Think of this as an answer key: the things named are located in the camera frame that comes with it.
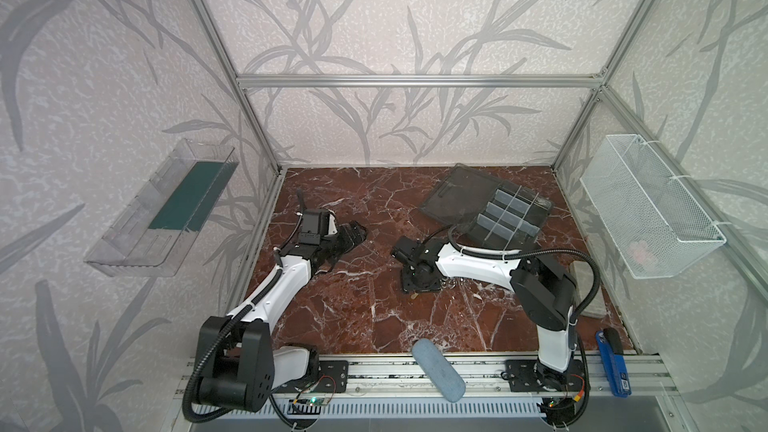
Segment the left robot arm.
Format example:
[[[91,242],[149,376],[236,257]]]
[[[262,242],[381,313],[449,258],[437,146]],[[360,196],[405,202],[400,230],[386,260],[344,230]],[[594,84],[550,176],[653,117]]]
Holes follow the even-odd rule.
[[[276,349],[272,330],[301,289],[366,238],[363,225],[339,223],[328,209],[300,212],[289,238],[274,248],[267,278],[229,313],[202,325],[182,398],[188,422],[209,422],[235,410],[257,412],[285,385],[304,388],[320,381],[317,350]]]

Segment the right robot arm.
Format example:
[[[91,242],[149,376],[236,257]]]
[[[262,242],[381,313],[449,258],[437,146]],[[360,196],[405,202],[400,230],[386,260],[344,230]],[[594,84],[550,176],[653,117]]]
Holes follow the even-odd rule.
[[[471,279],[514,293],[538,335],[539,369],[565,373],[573,357],[573,329],[602,287],[598,264],[573,249],[490,250],[461,245],[451,237],[417,241],[400,237],[390,255],[401,265],[403,291],[437,292],[449,279]],[[556,259],[570,255],[588,264],[592,284],[576,298],[577,281]]]

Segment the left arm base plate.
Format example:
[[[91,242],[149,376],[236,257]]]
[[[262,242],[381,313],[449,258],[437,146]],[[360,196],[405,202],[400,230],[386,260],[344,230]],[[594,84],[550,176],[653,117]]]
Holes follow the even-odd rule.
[[[349,365],[346,360],[321,360],[306,378],[289,381],[274,388],[273,392],[296,394],[309,389],[313,393],[344,393],[349,379]]]

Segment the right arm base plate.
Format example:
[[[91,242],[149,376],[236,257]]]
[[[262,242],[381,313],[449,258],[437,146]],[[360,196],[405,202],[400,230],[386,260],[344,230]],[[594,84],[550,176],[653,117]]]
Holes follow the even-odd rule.
[[[501,377],[512,392],[575,394],[582,389],[585,364],[572,359],[565,372],[547,368],[537,359],[510,359],[504,362]]]

